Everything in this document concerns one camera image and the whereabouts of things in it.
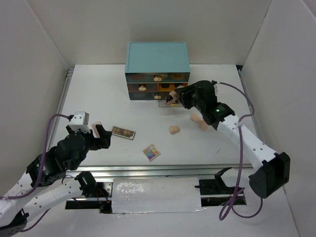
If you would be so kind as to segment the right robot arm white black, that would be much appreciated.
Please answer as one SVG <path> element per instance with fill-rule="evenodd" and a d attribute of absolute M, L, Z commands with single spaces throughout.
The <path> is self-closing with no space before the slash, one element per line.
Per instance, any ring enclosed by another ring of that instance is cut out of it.
<path fill-rule="evenodd" d="M 242 146 L 243 155 L 250 161 L 254 174 L 249 176 L 253 192 L 267 198 L 289 181 L 290 157 L 266 146 L 241 123 L 241 119 L 224 103 L 217 100 L 216 81 L 201 80 L 176 88 L 176 99 L 186 109 L 195 107 L 207 125 Z"/>

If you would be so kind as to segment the pink eyeshadow palette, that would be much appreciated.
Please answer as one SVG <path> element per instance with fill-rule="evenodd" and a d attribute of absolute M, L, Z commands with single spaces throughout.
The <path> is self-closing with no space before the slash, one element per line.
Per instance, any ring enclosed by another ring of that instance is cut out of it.
<path fill-rule="evenodd" d="M 97 122 L 91 124 L 91 129 L 93 131 L 94 137 L 99 138 L 100 135 L 99 135 L 99 132 L 97 130 L 96 125 L 102 125 L 102 123 L 100 121 L 97 121 Z"/>

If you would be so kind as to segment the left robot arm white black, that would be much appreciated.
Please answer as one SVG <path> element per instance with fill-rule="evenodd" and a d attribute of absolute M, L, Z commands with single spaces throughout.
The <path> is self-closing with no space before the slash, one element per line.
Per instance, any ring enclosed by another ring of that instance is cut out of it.
<path fill-rule="evenodd" d="M 89 171 L 83 171 L 69 182 L 43 193 L 47 187 L 66 177 L 68 170 L 76 170 L 89 151 L 107 149 L 112 133 L 102 125 L 95 126 L 99 137 L 89 129 L 77 132 L 66 127 L 68 136 L 44 155 L 39 155 L 27 167 L 20 180 L 0 199 L 0 235 L 11 237 L 26 231 L 26 225 L 41 213 L 70 198 L 89 198 L 100 186 Z"/>

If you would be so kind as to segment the foundation bottle black cap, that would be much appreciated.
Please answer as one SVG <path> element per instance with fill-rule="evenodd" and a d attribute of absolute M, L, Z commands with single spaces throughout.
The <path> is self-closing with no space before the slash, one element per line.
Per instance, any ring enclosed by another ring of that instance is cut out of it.
<path fill-rule="evenodd" d="M 178 105 L 179 104 L 179 99 L 178 99 L 178 94 L 173 90 L 169 93 L 169 95 L 165 99 L 165 103 L 167 105 Z"/>

